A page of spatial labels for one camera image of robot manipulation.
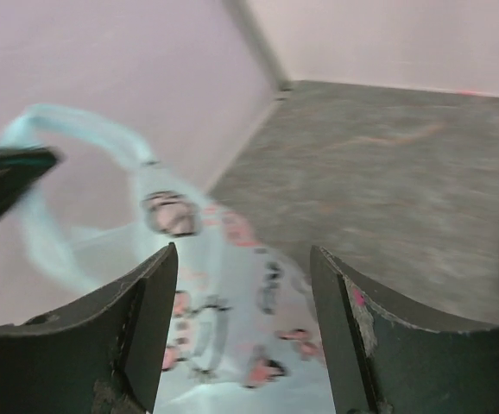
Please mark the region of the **light blue plastic bag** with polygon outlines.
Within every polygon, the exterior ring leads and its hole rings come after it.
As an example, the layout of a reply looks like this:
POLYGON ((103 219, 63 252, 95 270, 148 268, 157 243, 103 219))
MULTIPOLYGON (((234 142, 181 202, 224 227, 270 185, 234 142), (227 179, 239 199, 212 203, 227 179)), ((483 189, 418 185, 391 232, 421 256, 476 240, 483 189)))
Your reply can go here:
POLYGON ((129 175, 135 213, 114 229, 63 228, 32 192, 19 211, 28 257, 44 275, 87 293, 169 243, 177 249, 157 412, 333 412, 310 283, 292 260, 175 177, 143 137, 101 116, 34 105, 4 130, 0 146, 37 146, 42 131, 107 151, 129 175))

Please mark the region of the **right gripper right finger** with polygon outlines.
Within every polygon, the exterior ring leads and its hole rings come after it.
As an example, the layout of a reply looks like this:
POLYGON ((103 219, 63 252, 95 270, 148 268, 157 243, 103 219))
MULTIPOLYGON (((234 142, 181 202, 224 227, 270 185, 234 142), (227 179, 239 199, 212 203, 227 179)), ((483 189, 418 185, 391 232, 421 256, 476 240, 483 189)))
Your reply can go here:
POLYGON ((310 253, 338 413, 499 413, 499 325, 421 304, 310 253))

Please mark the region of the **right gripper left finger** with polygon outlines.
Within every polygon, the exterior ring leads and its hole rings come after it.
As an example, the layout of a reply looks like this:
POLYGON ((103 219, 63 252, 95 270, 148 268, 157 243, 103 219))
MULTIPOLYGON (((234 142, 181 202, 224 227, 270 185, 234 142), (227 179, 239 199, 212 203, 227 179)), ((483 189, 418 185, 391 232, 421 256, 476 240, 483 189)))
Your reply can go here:
POLYGON ((177 282, 177 250, 28 320, 0 326, 0 413, 150 413, 177 282))

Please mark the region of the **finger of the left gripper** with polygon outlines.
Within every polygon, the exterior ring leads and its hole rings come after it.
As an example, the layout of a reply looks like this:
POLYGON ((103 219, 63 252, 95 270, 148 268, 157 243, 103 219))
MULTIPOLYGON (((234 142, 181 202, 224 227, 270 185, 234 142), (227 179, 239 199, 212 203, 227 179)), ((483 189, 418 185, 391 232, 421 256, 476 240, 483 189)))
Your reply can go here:
POLYGON ((0 218, 59 162, 51 147, 0 147, 0 218))

